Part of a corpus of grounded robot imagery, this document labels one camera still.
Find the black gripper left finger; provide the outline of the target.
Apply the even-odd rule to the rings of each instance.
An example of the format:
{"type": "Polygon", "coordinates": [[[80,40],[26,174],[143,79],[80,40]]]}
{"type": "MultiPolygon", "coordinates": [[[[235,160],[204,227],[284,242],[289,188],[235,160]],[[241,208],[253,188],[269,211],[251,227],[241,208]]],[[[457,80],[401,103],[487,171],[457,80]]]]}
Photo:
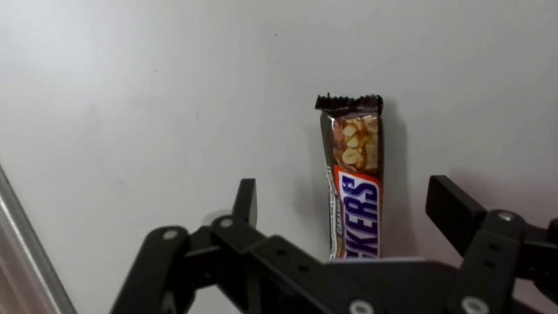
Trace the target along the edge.
{"type": "Polygon", "coordinates": [[[244,223],[256,225],[256,180],[242,178],[232,206],[232,215],[244,223]]]}

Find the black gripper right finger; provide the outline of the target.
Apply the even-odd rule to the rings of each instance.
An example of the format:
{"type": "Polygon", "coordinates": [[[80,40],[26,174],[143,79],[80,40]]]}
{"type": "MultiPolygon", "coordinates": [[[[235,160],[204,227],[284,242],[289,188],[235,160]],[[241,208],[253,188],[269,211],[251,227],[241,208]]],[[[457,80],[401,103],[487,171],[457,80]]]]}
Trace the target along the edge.
{"type": "Polygon", "coordinates": [[[445,174],[429,178],[425,215],[455,248],[464,255],[487,216],[487,209],[445,174]]]}

